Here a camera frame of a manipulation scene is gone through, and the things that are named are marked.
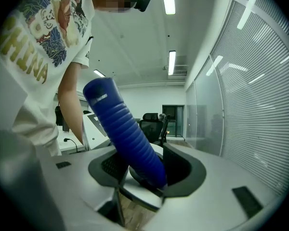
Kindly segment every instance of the person's arm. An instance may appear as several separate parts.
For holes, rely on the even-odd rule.
[[[77,96],[77,79],[81,64],[71,63],[58,88],[58,100],[64,120],[82,143],[82,109]]]

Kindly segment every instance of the black cable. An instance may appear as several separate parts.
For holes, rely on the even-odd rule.
[[[73,141],[73,140],[65,138],[63,141],[64,141],[64,142],[67,142],[67,141]],[[73,141],[73,143],[74,143],[75,146],[76,146],[76,153],[78,153],[77,145],[76,145],[76,143],[75,143],[74,141]]]

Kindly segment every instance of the blue ribbed cylinder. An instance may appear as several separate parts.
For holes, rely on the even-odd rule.
[[[83,89],[83,95],[120,156],[147,182],[157,188],[164,187],[165,168],[126,107],[113,79],[92,80]]]

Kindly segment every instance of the person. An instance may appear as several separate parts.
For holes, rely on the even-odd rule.
[[[89,67],[95,10],[122,12],[136,0],[20,0],[0,31],[0,58],[27,93],[12,131],[59,155],[53,99],[82,142],[79,71]]]

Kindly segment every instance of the t-shirt sleeve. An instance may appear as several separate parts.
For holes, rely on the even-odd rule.
[[[82,64],[81,68],[89,68],[89,55],[90,55],[90,48],[92,44],[93,37],[90,36],[88,38],[87,43],[82,47],[80,52],[75,56],[75,58],[72,60],[73,63],[79,63]]]

